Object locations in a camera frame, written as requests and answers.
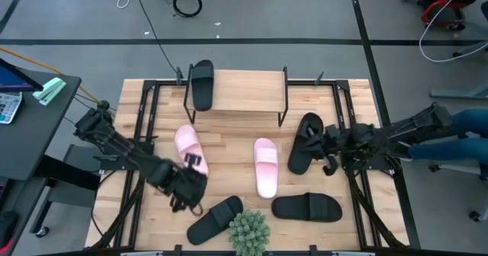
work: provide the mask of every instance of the pink slide sandal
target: pink slide sandal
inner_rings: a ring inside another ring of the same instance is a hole
[[[195,171],[208,175],[207,162],[201,150],[197,132],[192,126],[184,125],[176,131],[175,144],[185,167],[188,167],[191,162]]]
[[[254,143],[254,160],[258,194],[270,199],[278,190],[278,151],[270,139],[259,138]]]

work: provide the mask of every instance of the blue jeans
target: blue jeans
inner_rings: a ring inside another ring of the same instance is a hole
[[[461,160],[475,159],[488,164],[488,110],[469,109],[452,117],[456,133],[472,132],[482,138],[466,138],[409,148],[412,159]]]

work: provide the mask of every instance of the computer monitor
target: computer monitor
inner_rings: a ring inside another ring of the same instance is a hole
[[[43,86],[0,59],[0,92],[42,91]]]

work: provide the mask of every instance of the green succulent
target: green succulent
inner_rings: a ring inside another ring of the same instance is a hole
[[[237,256],[262,256],[265,252],[270,234],[265,218],[260,211],[244,210],[230,222],[229,242],[233,243]]]

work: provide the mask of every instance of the red chair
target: red chair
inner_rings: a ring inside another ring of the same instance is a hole
[[[416,0],[425,10],[422,13],[422,21],[429,24],[437,12],[446,6],[449,0]],[[465,26],[462,8],[471,5],[476,0],[452,0],[446,9],[435,19],[435,25],[448,26],[452,30],[463,30]]]

